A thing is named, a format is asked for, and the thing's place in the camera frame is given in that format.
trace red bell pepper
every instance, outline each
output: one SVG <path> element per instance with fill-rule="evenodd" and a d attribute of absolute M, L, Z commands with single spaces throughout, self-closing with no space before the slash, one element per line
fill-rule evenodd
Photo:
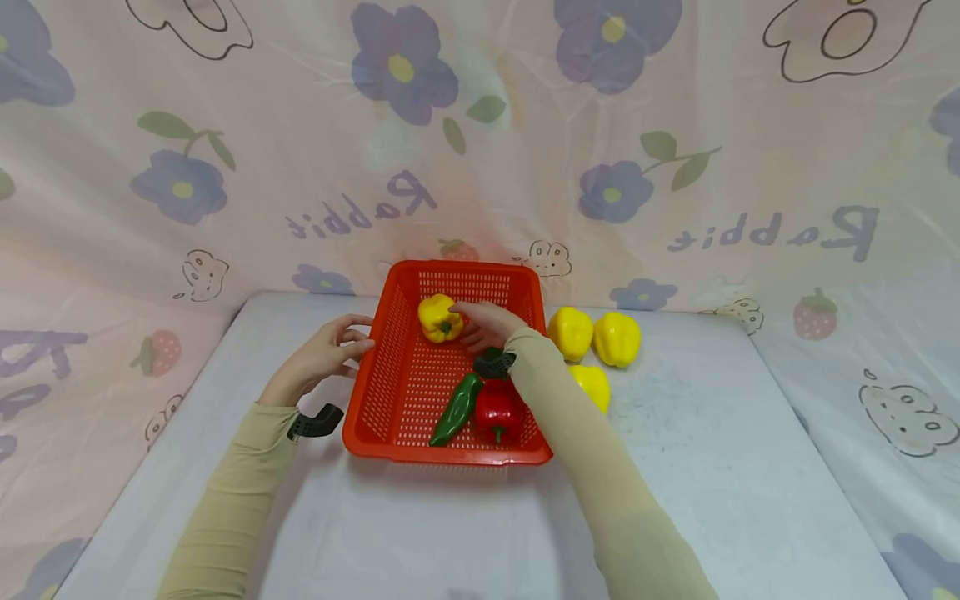
<path fill-rule="evenodd" d="M 482 436 L 518 440 L 526 412 L 520 394 L 509 379 L 488 379 L 477 395 L 477 431 Z"/>

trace strawberry print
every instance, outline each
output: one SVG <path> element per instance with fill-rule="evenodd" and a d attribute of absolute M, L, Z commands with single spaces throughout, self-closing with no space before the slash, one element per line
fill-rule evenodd
<path fill-rule="evenodd" d="M 440 256 L 444 260 L 480 260 L 480 252 L 464 240 L 440 240 Z"/>
<path fill-rule="evenodd" d="M 180 338 L 168 329 L 159 329 L 154 335 L 143 338 L 140 354 L 130 363 L 139 367 L 148 377 L 162 377 L 180 360 Z"/>
<path fill-rule="evenodd" d="M 814 296 L 804 296 L 793 309 L 793 328 L 802 339 L 823 340 L 837 328 L 837 305 L 814 288 Z"/>

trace fabric backdrop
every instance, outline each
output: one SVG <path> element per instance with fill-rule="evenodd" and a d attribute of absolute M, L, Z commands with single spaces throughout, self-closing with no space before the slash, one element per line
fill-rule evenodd
<path fill-rule="evenodd" d="M 56 590 L 251 294 L 445 257 L 741 319 L 911 600 L 956 600 L 958 27 L 950 0 L 0 0 L 0 597 Z"/>

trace hand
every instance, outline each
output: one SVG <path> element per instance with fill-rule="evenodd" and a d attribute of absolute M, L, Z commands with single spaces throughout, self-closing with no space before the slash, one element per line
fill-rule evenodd
<path fill-rule="evenodd" d="M 281 402 L 292 406 L 301 396 L 331 375 L 356 377 L 357 370 L 344 363 L 350 359 L 359 362 L 367 350 L 373 348 L 373 340 L 362 331 L 350 329 L 350 326 L 370 324 L 373 324 L 373 319 L 364 315 L 344 315 L 325 324 L 274 374 L 268 389 L 276 391 L 270 394 L 276 400 L 264 402 L 267 396 L 264 393 L 260 403 Z"/>
<path fill-rule="evenodd" d="M 503 348 L 510 336 L 527 326 L 520 317 L 492 302 L 457 302 L 451 313 L 460 313 L 470 319 L 461 338 L 471 352 L 489 348 Z"/>

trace yellow bell pepper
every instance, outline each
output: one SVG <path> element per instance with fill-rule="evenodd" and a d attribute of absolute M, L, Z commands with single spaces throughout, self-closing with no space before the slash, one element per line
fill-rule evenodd
<path fill-rule="evenodd" d="M 582 310 L 564 306 L 550 320 L 546 335 L 557 345 L 564 360 L 579 363 L 593 340 L 593 320 Z"/>
<path fill-rule="evenodd" d="M 640 325 L 626 315 L 607 313 L 593 329 L 593 349 L 611 367 L 626 369 L 640 352 Z"/>
<path fill-rule="evenodd" d="M 446 294 L 434 294 L 420 302 L 417 317 L 423 335 L 434 344 L 456 340 L 464 330 L 464 320 L 457 313 L 450 312 L 450 306 L 456 302 Z"/>
<path fill-rule="evenodd" d="M 607 409 L 610 408 L 610 381 L 607 380 L 607 374 L 603 369 L 583 365 L 570 365 L 568 368 L 587 396 L 590 396 L 600 412 L 606 415 Z"/>

